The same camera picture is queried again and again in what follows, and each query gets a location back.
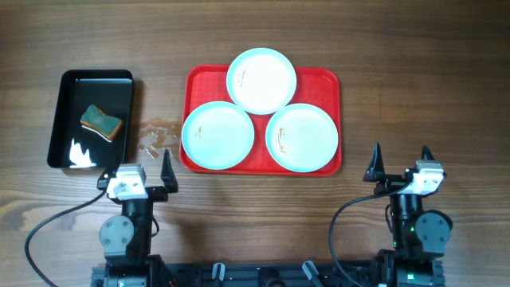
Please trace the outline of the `green orange sponge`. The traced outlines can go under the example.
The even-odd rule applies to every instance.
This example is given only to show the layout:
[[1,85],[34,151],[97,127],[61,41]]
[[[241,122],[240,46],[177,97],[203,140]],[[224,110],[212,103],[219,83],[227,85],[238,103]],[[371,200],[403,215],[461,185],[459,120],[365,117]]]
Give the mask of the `green orange sponge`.
[[120,132],[124,122],[119,118],[106,114],[92,104],[80,117],[80,124],[83,128],[97,133],[108,142],[112,142]]

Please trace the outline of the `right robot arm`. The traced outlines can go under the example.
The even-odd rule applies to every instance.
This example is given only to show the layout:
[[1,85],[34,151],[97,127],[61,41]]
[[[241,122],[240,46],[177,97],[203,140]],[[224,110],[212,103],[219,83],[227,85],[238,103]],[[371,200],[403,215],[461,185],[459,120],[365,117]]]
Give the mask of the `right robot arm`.
[[371,260],[373,286],[444,286],[439,260],[453,229],[452,219],[439,210],[424,210],[422,200],[438,192],[446,173],[443,166],[422,148],[422,157],[403,175],[387,174],[379,144],[363,176],[375,183],[375,197],[387,197],[386,223],[393,236],[392,250],[380,250]]

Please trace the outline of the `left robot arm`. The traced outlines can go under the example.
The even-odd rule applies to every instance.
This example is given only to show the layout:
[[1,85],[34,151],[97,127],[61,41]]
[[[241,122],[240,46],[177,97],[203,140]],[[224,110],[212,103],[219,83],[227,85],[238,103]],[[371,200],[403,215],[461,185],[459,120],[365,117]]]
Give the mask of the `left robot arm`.
[[110,167],[98,178],[97,188],[122,210],[100,228],[106,263],[92,270],[92,287],[176,285],[163,259],[151,254],[151,240],[157,234],[152,228],[159,226],[154,204],[167,202],[169,194],[179,191],[169,151],[164,152],[160,178],[161,186],[146,187],[146,173],[139,163]]

